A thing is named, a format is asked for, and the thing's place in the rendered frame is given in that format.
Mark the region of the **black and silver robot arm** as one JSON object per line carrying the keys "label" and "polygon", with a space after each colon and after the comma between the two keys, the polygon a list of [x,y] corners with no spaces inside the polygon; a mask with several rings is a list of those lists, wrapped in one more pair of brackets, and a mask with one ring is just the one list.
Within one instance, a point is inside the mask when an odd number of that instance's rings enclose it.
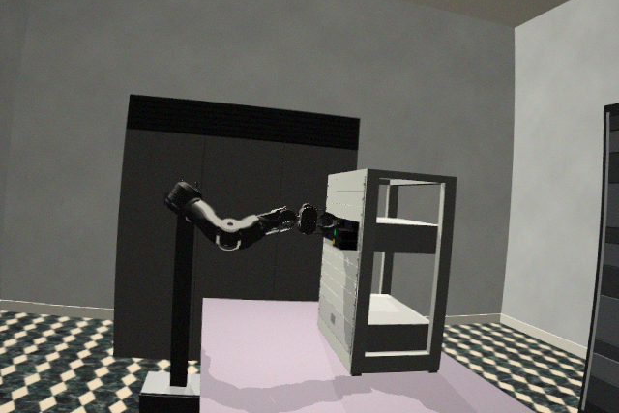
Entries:
{"label": "black and silver robot arm", "polygon": [[[224,251],[248,248],[254,242],[260,241],[264,236],[292,229],[291,226],[297,220],[295,213],[288,210],[287,207],[269,212],[272,214],[261,214],[264,216],[251,215],[240,221],[233,219],[221,220],[216,211],[203,201],[201,192],[196,188],[196,182],[191,181],[180,181],[180,183],[177,183],[169,198],[170,200],[166,199],[168,209],[185,221],[193,222],[210,241],[218,244]],[[289,228],[280,230],[278,228],[280,224],[283,227],[289,226]],[[220,230],[221,236],[219,238]]]}

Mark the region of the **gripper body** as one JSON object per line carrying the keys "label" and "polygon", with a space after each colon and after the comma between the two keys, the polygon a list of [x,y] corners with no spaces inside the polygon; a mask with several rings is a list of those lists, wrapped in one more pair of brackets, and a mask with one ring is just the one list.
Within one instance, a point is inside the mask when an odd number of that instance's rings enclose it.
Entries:
{"label": "gripper body", "polygon": [[[308,208],[311,207],[311,208]],[[313,210],[313,209],[315,210]],[[301,219],[302,217],[302,219]],[[303,234],[306,235],[311,235],[311,233],[313,233],[316,229],[316,223],[317,223],[317,212],[316,212],[316,208],[309,205],[309,204],[304,204],[302,206],[302,208],[300,209],[299,213],[296,215],[297,218],[297,228],[300,228],[300,231]]]}

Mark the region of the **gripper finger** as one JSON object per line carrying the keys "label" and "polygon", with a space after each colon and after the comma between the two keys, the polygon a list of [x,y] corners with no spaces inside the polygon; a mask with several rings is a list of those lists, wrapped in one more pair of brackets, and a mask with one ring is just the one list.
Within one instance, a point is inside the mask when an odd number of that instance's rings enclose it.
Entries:
{"label": "gripper finger", "polygon": [[322,234],[324,232],[334,230],[334,228],[337,228],[337,225],[339,226],[339,223],[335,223],[335,222],[333,222],[333,224],[331,226],[323,226],[322,224],[321,225],[317,224],[316,225],[316,229],[315,229],[315,231],[313,233],[314,234]]}
{"label": "gripper finger", "polygon": [[335,222],[335,223],[340,223],[340,221],[338,220],[338,218],[337,218],[335,215],[331,214],[331,213],[325,212],[325,211],[324,211],[324,210],[322,210],[322,209],[316,209],[316,212],[317,212],[317,218],[318,218],[318,219],[320,219],[320,218],[324,219],[324,217],[326,217],[326,218],[332,218],[332,219],[334,220],[334,222]]}

